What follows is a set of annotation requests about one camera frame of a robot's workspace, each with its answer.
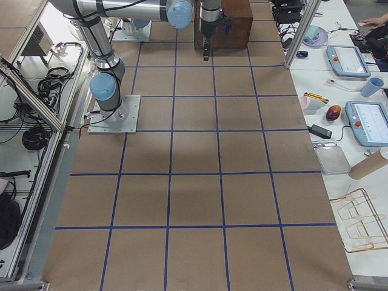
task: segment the white table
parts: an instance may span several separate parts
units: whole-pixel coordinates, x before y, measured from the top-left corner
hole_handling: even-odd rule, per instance
[[[338,23],[345,28],[357,29],[355,22],[342,0],[322,2],[319,11],[323,12],[324,15],[322,17],[315,17],[312,24],[322,27],[326,31],[337,29]],[[349,38],[349,34],[351,33],[353,33],[351,30],[338,30],[337,32],[329,33],[327,44],[353,45]],[[332,78],[346,87],[358,88],[365,83],[365,80],[349,81],[348,79],[337,77],[328,62],[325,45],[320,48],[311,48],[302,44],[299,50],[307,50],[309,52],[309,57],[306,59],[295,58],[290,68],[299,98],[302,97],[304,92],[312,92],[329,99],[329,103],[317,110],[316,113],[304,112],[307,125],[316,124],[324,127],[333,132],[333,138],[340,139],[342,127],[349,123],[343,108],[347,101],[382,102],[385,108],[388,109],[388,99],[382,90],[379,90],[369,98],[364,98],[360,92],[347,92],[326,84],[326,81]],[[366,61],[374,62],[370,55],[366,55]],[[381,73],[375,65],[369,66],[369,69],[372,72],[372,76],[383,77],[385,80],[384,83],[388,85],[388,73]],[[327,121],[325,119],[326,111],[331,105],[340,105],[343,108],[341,116],[336,121]],[[319,137],[314,135],[311,135],[311,138],[319,139]],[[367,153],[367,150],[371,152],[378,150],[376,147],[360,146],[350,128],[344,129],[344,137],[338,144],[343,149],[350,166],[354,166],[362,161],[365,158],[364,153]],[[378,213],[388,214],[388,194],[386,190],[388,184],[388,166],[358,181],[350,178],[348,174],[323,175],[323,178],[330,199],[337,198],[349,191],[363,187],[367,190],[368,194],[375,197],[372,203],[376,211]],[[341,221],[337,220],[337,223],[341,236],[345,237],[346,233],[340,227]],[[388,229],[388,219],[384,219],[383,224]],[[352,273],[355,276],[388,277],[388,249],[347,253],[347,258]]]

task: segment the metal mounting plate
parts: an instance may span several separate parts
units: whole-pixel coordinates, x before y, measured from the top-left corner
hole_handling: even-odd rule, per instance
[[[113,36],[113,41],[116,42],[139,42],[139,41],[144,41],[144,42],[149,42],[150,41],[150,34],[151,34],[151,25],[152,21],[150,23],[140,29],[137,34],[135,35],[125,35],[121,30],[117,30],[115,32],[115,35]]]
[[[122,106],[127,106],[129,109],[128,117],[116,124],[107,124],[100,122],[95,125],[90,125],[88,132],[90,134],[112,134],[112,133],[136,133],[139,118],[140,95],[124,95],[122,96]],[[95,104],[94,110],[99,110],[99,105]],[[100,114],[92,116],[90,123],[99,122],[102,120]]]

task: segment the brown box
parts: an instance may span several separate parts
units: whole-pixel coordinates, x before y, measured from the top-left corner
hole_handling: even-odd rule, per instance
[[[222,0],[221,8],[225,9],[225,15],[233,18],[232,33],[225,35],[224,27],[220,25],[212,39],[212,49],[246,49],[253,21],[249,0]],[[194,19],[194,48],[203,49],[203,35],[199,31],[199,10],[198,2]]]

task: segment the electrical box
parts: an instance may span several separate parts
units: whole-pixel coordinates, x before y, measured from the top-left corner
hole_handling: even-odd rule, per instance
[[[53,41],[39,22],[21,56],[47,56],[52,46]]]

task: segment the touchscreen display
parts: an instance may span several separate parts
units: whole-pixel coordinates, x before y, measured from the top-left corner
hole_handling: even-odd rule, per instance
[[[355,104],[369,142],[388,142],[388,123],[377,104]]]
[[[344,72],[366,73],[355,48],[335,47],[334,50]]]

